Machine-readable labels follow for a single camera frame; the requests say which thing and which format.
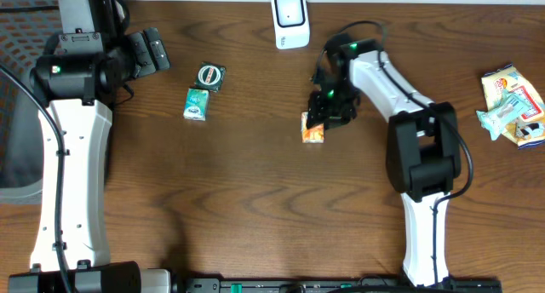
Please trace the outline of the teal white small box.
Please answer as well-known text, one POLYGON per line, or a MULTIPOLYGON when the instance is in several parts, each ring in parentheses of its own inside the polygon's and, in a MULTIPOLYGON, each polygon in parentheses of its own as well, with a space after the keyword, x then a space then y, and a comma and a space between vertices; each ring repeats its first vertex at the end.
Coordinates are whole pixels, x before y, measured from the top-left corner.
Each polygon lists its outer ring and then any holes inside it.
POLYGON ((205 121, 209 104, 209 91, 206 89, 189 89, 183 112, 185 119, 205 121))

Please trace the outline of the dark green round-label packet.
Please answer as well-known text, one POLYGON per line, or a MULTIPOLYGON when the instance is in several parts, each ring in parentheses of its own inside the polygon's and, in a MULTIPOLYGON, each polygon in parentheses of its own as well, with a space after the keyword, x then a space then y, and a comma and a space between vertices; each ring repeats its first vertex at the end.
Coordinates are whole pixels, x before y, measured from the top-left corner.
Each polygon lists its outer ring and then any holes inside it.
POLYGON ((199 67, 195 86, 199 89, 207 89, 218 93, 221 90, 226 73, 227 69, 224 66, 204 61, 199 67))

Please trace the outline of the teal snack packet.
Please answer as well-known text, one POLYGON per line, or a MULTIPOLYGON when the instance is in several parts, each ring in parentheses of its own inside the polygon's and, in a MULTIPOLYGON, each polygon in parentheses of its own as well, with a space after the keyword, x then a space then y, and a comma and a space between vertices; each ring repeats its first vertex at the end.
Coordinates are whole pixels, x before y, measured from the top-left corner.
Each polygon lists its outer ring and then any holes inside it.
POLYGON ((500 103, 488 112, 477 111, 476 115, 483 129, 490 133, 495 141, 506 126, 531 108, 531 104, 516 93, 503 90, 500 103))

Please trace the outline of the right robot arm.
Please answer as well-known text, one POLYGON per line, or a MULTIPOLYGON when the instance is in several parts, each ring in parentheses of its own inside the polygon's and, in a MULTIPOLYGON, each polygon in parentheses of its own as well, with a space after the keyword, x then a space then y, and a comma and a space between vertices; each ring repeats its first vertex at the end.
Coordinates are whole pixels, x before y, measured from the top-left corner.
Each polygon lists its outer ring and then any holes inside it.
POLYGON ((375 39, 354 41, 337 33, 322 54, 331 70, 319 66, 314 74, 318 90, 309 97, 306 127, 348 124, 361 96, 369 99, 387 122, 387 178, 404 206, 404 276, 414 287, 445 288, 446 210, 468 150, 454 107, 422 95, 375 39))

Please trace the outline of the orange small snack box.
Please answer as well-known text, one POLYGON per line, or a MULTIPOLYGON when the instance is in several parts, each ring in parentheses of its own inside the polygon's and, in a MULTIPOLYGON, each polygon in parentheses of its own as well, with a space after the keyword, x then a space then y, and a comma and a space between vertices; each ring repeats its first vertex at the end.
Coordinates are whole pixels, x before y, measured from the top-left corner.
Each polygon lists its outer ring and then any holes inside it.
POLYGON ((307 114, 301 114, 301 139, 303 143, 318 143, 324 142, 324 125, 318 124, 312 128, 307 127, 307 114))

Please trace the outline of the yellow wet wipes pack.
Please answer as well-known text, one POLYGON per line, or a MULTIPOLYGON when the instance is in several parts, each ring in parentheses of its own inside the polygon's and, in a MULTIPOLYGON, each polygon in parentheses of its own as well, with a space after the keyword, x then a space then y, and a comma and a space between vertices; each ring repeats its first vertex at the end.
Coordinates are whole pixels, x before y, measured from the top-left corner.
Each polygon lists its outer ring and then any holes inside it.
POLYGON ((486 73, 481 83, 487 111, 477 114, 493 141, 503 135, 518 149, 544 143, 544 100, 513 65, 486 73))

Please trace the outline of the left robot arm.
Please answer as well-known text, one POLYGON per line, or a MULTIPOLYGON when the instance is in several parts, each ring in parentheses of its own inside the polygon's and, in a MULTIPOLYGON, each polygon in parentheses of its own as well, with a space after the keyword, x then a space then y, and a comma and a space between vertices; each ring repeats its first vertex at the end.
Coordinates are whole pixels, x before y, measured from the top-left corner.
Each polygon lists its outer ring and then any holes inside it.
POLYGON ((163 41, 154 27, 128 33, 123 0, 58 4, 59 42, 21 85, 43 134, 42 208, 30 269, 9 277, 9 291, 178 292, 170 270, 112 262, 104 220, 117 92, 169 69, 163 41))

